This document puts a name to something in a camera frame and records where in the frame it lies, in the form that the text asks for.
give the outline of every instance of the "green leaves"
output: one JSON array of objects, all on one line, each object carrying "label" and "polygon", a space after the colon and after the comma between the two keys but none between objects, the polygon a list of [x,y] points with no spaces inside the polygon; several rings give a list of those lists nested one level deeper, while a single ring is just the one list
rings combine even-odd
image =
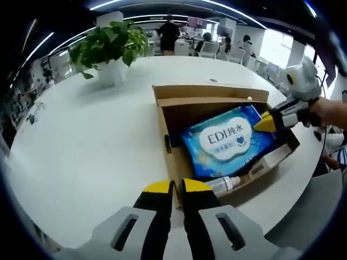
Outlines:
[{"label": "green leaves", "polygon": [[131,63],[135,60],[135,56],[133,51],[124,49],[123,52],[123,62],[130,67]]},{"label": "green leaves", "polygon": [[83,68],[99,70],[97,64],[110,60],[118,60],[130,66],[138,55],[148,53],[149,45],[143,29],[132,21],[110,23],[110,27],[97,27],[90,31],[87,37],[74,46],[70,52],[70,62],[76,71],[81,72],[86,79],[93,75],[85,73]]},{"label": "green leaves", "polygon": [[89,74],[86,72],[82,72],[82,75],[83,75],[83,77],[85,77],[86,80],[89,80],[89,79],[94,77],[92,74]]}]

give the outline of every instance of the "ceiling light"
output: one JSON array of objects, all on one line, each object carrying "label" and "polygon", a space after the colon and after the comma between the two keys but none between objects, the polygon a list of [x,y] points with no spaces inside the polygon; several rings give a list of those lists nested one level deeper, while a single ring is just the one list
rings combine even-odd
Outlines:
[{"label": "ceiling light", "polygon": [[34,27],[36,21],[37,21],[37,20],[34,19],[33,22],[32,22],[32,24],[31,24],[31,26],[30,26],[30,29],[29,29],[28,34],[27,34],[27,38],[25,38],[25,41],[24,41],[24,45],[23,45],[22,52],[24,52],[25,45],[26,45],[27,40],[28,40],[28,38],[29,38],[29,34],[31,33],[31,30],[33,29],[33,27]]},{"label": "ceiling light", "polygon": [[[99,4],[99,5],[97,5],[97,6],[94,6],[94,7],[90,8],[90,10],[93,11],[93,10],[95,10],[95,9],[97,9],[97,8],[104,7],[104,6],[108,5],[108,4],[112,4],[112,3],[120,2],[120,1],[124,1],[124,0],[112,0],[112,1],[109,1],[109,2],[106,2],[106,3],[103,3],[103,4]],[[265,30],[267,29],[265,25],[261,24],[260,22],[258,22],[258,21],[255,20],[254,18],[251,18],[250,16],[248,16],[248,15],[246,15],[246,14],[244,14],[244,13],[242,13],[242,12],[240,12],[240,11],[234,9],[234,8],[228,7],[228,6],[224,5],[224,4],[220,4],[220,3],[217,3],[217,2],[213,2],[213,1],[211,1],[211,0],[199,0],[199,1],[207,2],[207,3],[210,3],[210,4],[215,4],[215,5],[218,5],[218,6],[220,6],[220,7],[226,8],[226,9],[228,9],[228,10],[230,10],[230,11],[233,11],[233,12],[239,14],[239,15],[242,15],[243,17],[245,17],[245,18],[247,18],[247,19],[250,19],[251,21],[253,21],[253,22],[255,22],[256,24],[258,24],[258,25],[260,25],[261,27],[263,27]]]},{"label": "ceiling light", "polygon": [[64,55],[67,54],[68,52],[69,52],[68,50],[63,51],[61,54],[59,54],[59,57],[64,56]]},{"label": "ceiling light", "polygon": [[19,70],[18,72],[17,72],[17,74],[16,74],[16,76],[13,78],[13,82],[15,82],[16,81],[16,79],[17,79],[17,77],[18,77],[18,75],[19,75],[19,73],[21,72],[21,70]]},{"label": "ceiling light", "polygon": [[[180,21],[180,20],[172,20],[175,23],[188,23],[188,21]],[[141,21],[141,22],[134,22],[134,23],[152,23],[152,22],[165,22],[164,20],[148,20],[148,21]]]},{"label": "ceiling light", "polygon": [[309,4],[308,2],[305,2],[305,4],[306,4],[307,7],[309,8],[309,10],[310,10],[312,16],[313,16],[314,18],[316,18],[316,17],[317,17],[316,11],[310,6],[310,4]]},{"label": "ceiling light", "polygon": [[85,30],[85,31],[83,31],[83,32],[80,32],[79,34],[75,35],[74,37],[71,37],[70,39],[64,41],[61,45],[59,45],[58,47],[54,48],[54,49],[49,53],[49,55],[51,55],[53,52],[55,52],[56,50],[58,50],[60,47],[62,47],[63,45],[65,45],[65,44],[68,43],[69,41],[75,39],[76,37],[78,37],[78,36],[80,36],[80,35],[82,35],[82,34],[85,34],[86,32],[89,32],[89,31],[91,31],[91,30],[93,30],[93,29],[95,29],[95,28],[96,28],[96,27],[93,27],[93,28],[90,28],[90,29]]},{"label": "ceiling light", "polygon": [[84,36],[84,37],[82,37],[82,38],[80,38],[80,39],[78,39],[78,40],[76,40],[76,41],[70,43],[70,44],[69,44],[69,47],[70,47],[71,45],[74,45],[76,42],[82,41],[82,40],[85,39],[85,38],[87,38],[87,36]]},{"label": "ceiling light", "polygon": [[244,13],[242,13],[242,12],[240,12],[240,11],[234,9],[234,8],[228,7],[228,6],[224,5],[224,4],[220,4],[220,3],[213,2],[213,1],[211,1],[211,0],[200,0],[200,1],[207,2],[207,3],[210,3],[210,4],[215,4],[215,5],[218,5],[218,6],[220,6],[220,7],[224,7],[224,8],[226,8],[226,9],[229,9],[230,11],[233,11],[233,12],[239,14],[239,15],[242,15],[242,16],[245,17],[245,18],[250,19],[252,22],[255,22],[256,24],[260,25],[260,26],[263,27],[265,30],[267,29],[267,27],[266,27],[265,25],[261,24],[261,23],[258,22],[256,19],[253,19],[253,18],[251,18],[250,16],[248,16],[248,15],[246,15],[246,14],[244,14]]},{"label": "ceiling light", "polygon": [[95,10],[95,9],[97,9],[97,8],[104,7],[104,6],[108,5],[108,4],[113,4],[113,3],[115,3],[115,2],[120,2],[120,1],[123,1],[123,0],[112,0],[112,1],[109,1],[109,2],[106,2],[106,3],[103,3],[103,4],[98,4],[98,5],[96,5],[96,6],[92,7],[92,8],[90,8],[89,10],[90,10],[90,11],[93,11],[93,10]]},{"label": "ceiling light", "polygon": [[[138,15],[138,16],[127,17],[127,18],[124,18],[123,20],[136,19],[136,18],[144,18],[144,17],[156,17],[156,16],[168,16],[168,15]],[[172,16],[184,17],[184,18],[192,17],[192,16],[187,16],[187,15],[172,15]],[[208,21],[208,22],[210,22],[210,23],[219,24],[219,22],[215,22],[215,21],[212,21],[212,20],[204,19],[204,18],[198,18],[198,17],[192,17],[192,18],[197,18],[197,19],[201,19],[201,20]]]},{"label": "ceiling light", "polygon": [[33,54],[41,47],[41,45],[43,45],[45,43],[45,41],[47,41],[49,38],[52,37],[52,35],[54,34],[54,32],[51,32],[45,39],[43,39],[42,42],[40,42],[38,44],[38,46],[36,46],[36,48],[29,54],[29,56],[27,57],[27,59],[25,60],[25,62],[22,65],[22,68],[24,67],[24,65],[26,64],[26,62],[33,56]]}]

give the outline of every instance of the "white bottle cap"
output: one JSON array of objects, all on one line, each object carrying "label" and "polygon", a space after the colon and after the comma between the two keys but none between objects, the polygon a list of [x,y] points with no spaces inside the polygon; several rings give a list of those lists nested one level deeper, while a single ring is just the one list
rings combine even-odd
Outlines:
[{"label": "white bottle cap", "polygon": [[224,181],[227,184],[228,191],[230,191],[240,184],[241,179],[238,176],[237,177],[224,177]]}]

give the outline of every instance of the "plastic bottle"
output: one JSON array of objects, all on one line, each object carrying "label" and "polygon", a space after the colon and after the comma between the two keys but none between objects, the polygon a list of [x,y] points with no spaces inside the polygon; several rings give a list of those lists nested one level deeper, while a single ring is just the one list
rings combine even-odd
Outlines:
[{"label": "plastic bottle", "polygon": [[206,182],[210,186],[213,192],[218,195],[227,191],[232,190],[234,187],[238,186],[241,182],[240,177],[223,177],[215,180]]}]

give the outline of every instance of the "box flap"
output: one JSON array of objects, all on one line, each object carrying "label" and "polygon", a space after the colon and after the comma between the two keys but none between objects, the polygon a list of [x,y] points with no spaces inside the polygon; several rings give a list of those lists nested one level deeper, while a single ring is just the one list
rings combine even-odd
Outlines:
[{"label": "box flap", "polygon": [[170,99],[157,100],[158,106],[170,107],[187,104],[206,104],[206,103],[255,103],[260,101],[253,101],[248,99],[239,99],[237,97],[174,97]]},{"label": "box flap", "polygon": [[260,89],[235,87],[221,87],[213,85],[164,85],[153,86],[156,100],[170,98],[193,98],[193,97],[224,97],[247,99],[267,102],[269,92]]}]

